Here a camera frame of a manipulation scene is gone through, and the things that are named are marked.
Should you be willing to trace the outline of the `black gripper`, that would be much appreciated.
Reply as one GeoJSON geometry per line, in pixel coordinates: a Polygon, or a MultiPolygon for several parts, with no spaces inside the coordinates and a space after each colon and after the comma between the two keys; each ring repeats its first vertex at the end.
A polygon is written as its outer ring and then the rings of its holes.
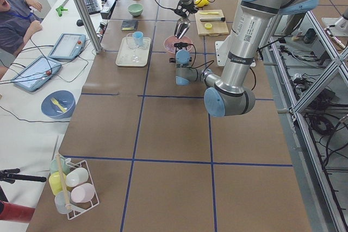
{"type": "Polygon", "coordinates": [[[176,42],[173,44],[174,48],[175,48],[175,52],[177,53],[180,50],[186,50],[186,51],[190,51],[192,48],[192,44],[191,43],[186,43],[186,42],[176,42]]]}
{"type": "Polygon", "coordinates": [[[178,2],[174,13],[180,17],[184,17],[184,15],[193,15],[198,12],[198,8],[195,6],[194,2],[191,3],[183,3],[181,1],[178,2]]]}

